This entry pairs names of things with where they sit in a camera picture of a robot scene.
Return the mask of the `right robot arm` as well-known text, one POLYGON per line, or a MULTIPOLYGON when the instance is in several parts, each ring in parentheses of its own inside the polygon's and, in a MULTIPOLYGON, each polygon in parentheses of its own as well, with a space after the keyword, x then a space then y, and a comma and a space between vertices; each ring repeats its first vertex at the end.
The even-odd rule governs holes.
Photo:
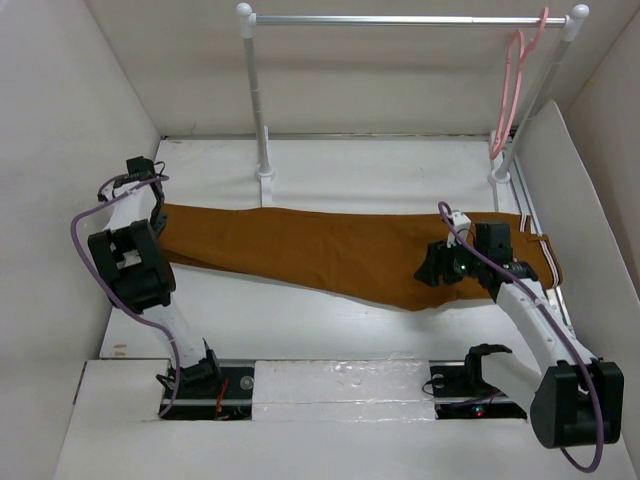
POLYGON ((527 413, 547 449, 616 443, 624 376, 584 347, 554 311, 534 269, 518 262, 506 223, 447 214, 446 239, 432 242, 415 278, 429 287, 476 280, 511 319, 538 365, 532 370, 499 344, 469 349, 461 380, 473 393, 495 388, 527 413))

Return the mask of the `brown trousers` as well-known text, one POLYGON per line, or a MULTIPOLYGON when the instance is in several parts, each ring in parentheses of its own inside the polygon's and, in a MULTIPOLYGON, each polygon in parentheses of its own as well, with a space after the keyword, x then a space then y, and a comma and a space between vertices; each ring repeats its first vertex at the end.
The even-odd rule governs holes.
POLYGON ((472 279, 430 287, 415 272, 450 231, 438 214, 364 215, 166 204, 160 245, 176 264, 264 277, 408 311, 488 298, 472 279))

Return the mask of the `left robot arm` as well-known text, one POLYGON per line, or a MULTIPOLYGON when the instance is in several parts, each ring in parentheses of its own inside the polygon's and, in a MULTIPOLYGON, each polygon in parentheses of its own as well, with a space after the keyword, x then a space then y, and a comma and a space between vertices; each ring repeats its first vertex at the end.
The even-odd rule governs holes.
POLYGON ((109 183, 109 193, 98 193, 101 202, 114 204, 107 225, 87 239, 93 265, 115 298, 167 340, 174 365, 159 379, 190 394, 212 396, 222 387, 222 370, 173 302, 176 280, 160 246, 168 221, 161 172, 142 156, 127 160, 126 168, 109 183))

